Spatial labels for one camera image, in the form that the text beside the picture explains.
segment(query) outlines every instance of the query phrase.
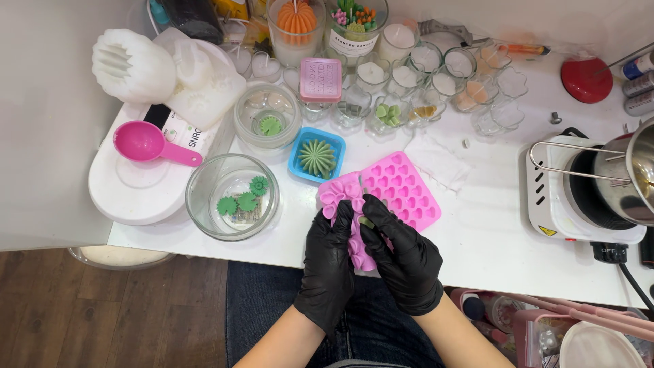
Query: white wall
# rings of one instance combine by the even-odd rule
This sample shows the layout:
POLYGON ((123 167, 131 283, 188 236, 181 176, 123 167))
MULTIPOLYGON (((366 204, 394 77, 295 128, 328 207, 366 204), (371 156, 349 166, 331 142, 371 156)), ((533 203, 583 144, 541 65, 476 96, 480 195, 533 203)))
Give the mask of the white wall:
POLYGON ((91 74, 91 47, 128 16, 139 31, 143 5, 0 1, 0 251, 107 241, 86 180, 120 102, 91 74))
POLYGON ((388 0, 391 14, 456 20, 513 42, 593 43, 607 64, 654 41, 653 0, 388 0))

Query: denim jeans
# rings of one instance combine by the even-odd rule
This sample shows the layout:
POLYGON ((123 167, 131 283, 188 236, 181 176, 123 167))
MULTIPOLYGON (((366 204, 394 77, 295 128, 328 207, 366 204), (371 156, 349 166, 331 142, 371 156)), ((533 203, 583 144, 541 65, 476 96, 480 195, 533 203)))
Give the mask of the denim jeans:
MULTIPOLYGON (((225 336, 227 366, 234 366, 288 309, 300 290, 303 271, 230 261, 227 272, 225 336)), ((336 341, 324 339, 309 368, 344 359, 407 367, 444 367, 436 349, 413 319, 400 312, 379 278, 354 277, 354 295, 336 327, 336 341)))

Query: hand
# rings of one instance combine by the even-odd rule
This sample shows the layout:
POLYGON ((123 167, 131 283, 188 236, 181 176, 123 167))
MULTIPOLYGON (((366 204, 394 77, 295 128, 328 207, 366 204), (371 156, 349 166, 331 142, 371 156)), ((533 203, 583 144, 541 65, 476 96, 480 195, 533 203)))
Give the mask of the hand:
POLYGON ((354 293, 354 267, 347 252, 354 217, 349 200, 339 202, 334 227, 318 212, 307 234, 302 288, 295 308, 334 340, 334 329, 354 293))
POLYGON ((438 271, 443 259, 438 248, 390 213, 372 194, 364 194, 364 215, 375 227, 361 226, 361 238, 398 308, 412 316, 431 312, 441 301, 443 285, 438 271), (381 237, 393 244, 391 251, 381 237))

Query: wooden floor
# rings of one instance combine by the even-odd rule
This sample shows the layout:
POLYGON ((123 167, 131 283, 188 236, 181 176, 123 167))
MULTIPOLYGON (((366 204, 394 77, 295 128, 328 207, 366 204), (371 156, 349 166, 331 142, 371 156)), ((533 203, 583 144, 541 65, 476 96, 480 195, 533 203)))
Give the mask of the wooden floor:
POLYGON ((140 271, 66 249, 0 253, 0 367, 224 367, 227 262, 140 271))

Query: screw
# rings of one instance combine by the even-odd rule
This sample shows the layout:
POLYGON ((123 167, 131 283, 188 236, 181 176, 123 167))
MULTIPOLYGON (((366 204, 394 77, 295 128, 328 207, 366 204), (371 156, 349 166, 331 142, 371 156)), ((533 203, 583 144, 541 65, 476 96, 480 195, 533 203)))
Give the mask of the screw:
POLYGON ((560 124, 562 121, 563 119, 559 117, 559 114, 556 111, 552 113, 552 121, 551 121, 552 124, 554 125, 560 124))

